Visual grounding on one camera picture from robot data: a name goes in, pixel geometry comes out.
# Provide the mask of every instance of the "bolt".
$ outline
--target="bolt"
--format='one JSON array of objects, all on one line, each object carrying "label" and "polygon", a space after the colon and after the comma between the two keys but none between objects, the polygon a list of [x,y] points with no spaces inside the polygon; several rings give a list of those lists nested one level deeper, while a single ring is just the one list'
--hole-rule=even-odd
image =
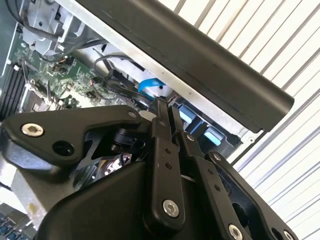
[{"label": "bolt", "polygon": [[187,139],[189,139],[192,142],[195,140],[194,137],[191,136],[190,134],[187,134],[186,137],[187,137]]},{"label": "bolt", "polygon": [[214,153],[213,157],[214,157],[215,160],[221,161],[221,157],[218,154]]},{"label": "bolt", "polygon": [[176,218],[179,215],[179,208],[177,204],[172,200],[165,200],[162,204],[164,212],[172,218]]},{"label": "bolt", "polygon": [[286,236],[287,239],[294,240],[294,238],[291,236],[291,234],[289,232],[287,232],[286,230],[284,230],[283,232],[284,232],[284,235]]},{"label": "bolt", "polygon": [[164,126],[164,127],[167,126],[167,124],[166,124],[164,121],[162,121],[162,120],[160,120],[159,123],[160,123],[162,126]]},{"label": "bolt", "polygon": [[243,240],[243,236],[241,231],[239,230],[239,228],[237,228],[235,225],[230,224],[229,225],[229,232],[231,234],[231,236],[235,239],[235,240]]},{"label": "bolt", "polygon": [[35,123],[26,123],[22,126],[21,131],[29,137],[40,137],[44,134],[44,129]]},{"label": "bolt", "polygon": [[249,137],[249,142],[253,144],[255,142],[255,138],[254,137]]},{"label": "bolt", "polygon": [[136,117],[137,117],[137,114],[135,114],[135,113],[132,112],[132,111],[129,112],[129,115],[130,115],[131,117],[133,117],[133,118],[136,118]]}]

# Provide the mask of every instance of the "motherboard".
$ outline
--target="motherboard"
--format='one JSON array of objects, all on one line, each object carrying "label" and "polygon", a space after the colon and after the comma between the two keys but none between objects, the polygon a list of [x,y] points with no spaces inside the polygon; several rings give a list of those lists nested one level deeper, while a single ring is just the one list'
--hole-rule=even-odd
[{"label": "motherboard", "polygon": [[19,112],[124,104],[137,109],[129,99],[103,87],[102,79],[72,54],[41,56],[23,41],[22,35],[13,49],[11,62],[21,68],[25,81]]}]

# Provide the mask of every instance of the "green circuit board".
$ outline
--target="green circuit board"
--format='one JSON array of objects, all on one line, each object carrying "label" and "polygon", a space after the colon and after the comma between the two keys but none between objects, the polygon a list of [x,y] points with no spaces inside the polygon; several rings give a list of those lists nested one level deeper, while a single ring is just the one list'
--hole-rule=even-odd
[{"label": "green circuit board", "polygon": [[91,80],[96,77],[96,74],[72,55],[55,57],[54,62],[50,62],[52,58],[47,59],[50,61],[43,60],[36,51],[32,51],[23,41],[22,35],[18,37],[14,49],[11,61],[19,63],[25,60],[29,70],[29,80],[34,80],[43,86],[49,83],[50,90],[58,98],[66,93],[68,94],[68,92],[76,92],[80,96],[87,96],[87,100],[90,101],[92,106],[124,104],[123,100],[119,99],[114,93],[98,84],[95,85],[95,88],[99,94],[92,96]]}]

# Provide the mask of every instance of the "cable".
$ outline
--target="cable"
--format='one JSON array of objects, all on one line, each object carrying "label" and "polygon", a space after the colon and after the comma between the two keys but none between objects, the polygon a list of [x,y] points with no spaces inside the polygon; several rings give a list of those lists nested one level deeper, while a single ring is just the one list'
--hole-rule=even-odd
[{"label": "cable", "polygon": [[107,44],[107,43],[109,43],[109,42],[105,39],[92,40],[92,41],[86,42],[78,49],[87,49],[87,48],[94,47],[96,45]]},{"label": "cable", "polygon": [[112,100],[112,99],[109,99],[109,98],[106,98],[104,96],[102,96],[102,94],[97,90],[97,88],[95,87],[95,83],[94,83],[94,80],[91,79],[90,80],[90,86],[92,87],[93,91],[95,92],[95,94],[97,94],[97,96],[103,100]]},{"label": "cable", "polygon": [[103,86],[115,94],[118,94],[118,95],[125,97],[127,99],[132,99],[135,102],[142,104],[144,107],[148,108],[151,105],[151,101],[147,97],[141,95],[140,93],[138,93],[136,91],[132,91],[132,90],[129,90],[125,87],[119,86],[113,80],[106,80],[104,82]]},{"label": "cable", "polygon": [[145,88],[159,87],[159,86],[165,86],[165,84],[162,81],[160,81],[158,78],[146,79],[140,82],[138,92],[141,92]]},{"label": "cable", "polygon": [[37,51],[35,51],[35,52],[38,54],[39,58],[41,58],[43,61],[46,61],[48,63],[59,63],[60,59],[63,57],[63,55],[62,55],[62,56],[60,56],[60,59],[50,60],[50,59],[47,59],[44,56],[42,56],[39,52],[37,52]]},{"label": "cable", "polygon": [[10,14],[12,15],[12,17],[13,17],[19,24],[21,24],[21,25],[23,26],[24,24],[23,24],[23,22],[22,22],[22,19],[21,19],[20,17],[17,17],[16,14],[12,11],[12,8],[11,8],[11,6],[10,6],[10,4],[9,4],[9,0],[4,0],[4,2],[5,2],[5,5],[6,5],[8,11],[9,11]]},{"label": "cable", "polygon": [[22,11],[22,17],[19,15],[19,8],[18,8],[18,0],[14,0],[15,3],[15,7],[17,9],[17,15],[13,12],[10,4],[9,4],[9,0],[4,0],[5,5],[8,9],[8,11],[10,12],[10,14],[12,15],[12,17],[23,27],[25,27],[27,30],[29,30],[30,32],[37,34],[41,37],[44,37],[46,39],[50,39],[50,40],[58,40],[58,35],[54,35],[52,33],[49,33],[47,31],[43,31],[41,29],[35,28],[30,26],[29,21],[28,21],[28,17],[27,17],[27,13],[26,11]]},{"label": "cable", "polygon": [[118,59],[121,59],[121,60],[128,60],[128,61],[133,62],[133,63],[135,62],[130,57],[128,57],[126,55],[123,55],[123,54],[111,53],[111,54],[108,54],[108,55],[105,55],[105,56],[101,56],[97,60],[95,60],[94,63],[93,63],[93,69],[95,70],[95,72],[100,77],[104,78],[105,76],[100,74],[99,71],[97,70],[97,63],[100,62],[100,61],[103,61],[103,60],[111,59],[111,58],[118,58]]}]

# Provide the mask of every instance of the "circuit board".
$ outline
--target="circuit board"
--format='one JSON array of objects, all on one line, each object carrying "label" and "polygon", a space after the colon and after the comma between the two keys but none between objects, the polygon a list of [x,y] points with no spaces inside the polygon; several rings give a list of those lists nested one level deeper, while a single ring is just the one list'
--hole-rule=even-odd
[{"label": "circuit board", "polygon": [[49,84],[50,91],[58,98],[71,95],[78,100],[78,108],[128,104],[128,101],[99,84],[93,89],[92,80],[96,74],[72,55],[61,55],[55,57],[54,61],[43,58],[29,48],[22,35],[13,49],[11,61],[26,62],[29,80],[42,86]]}]

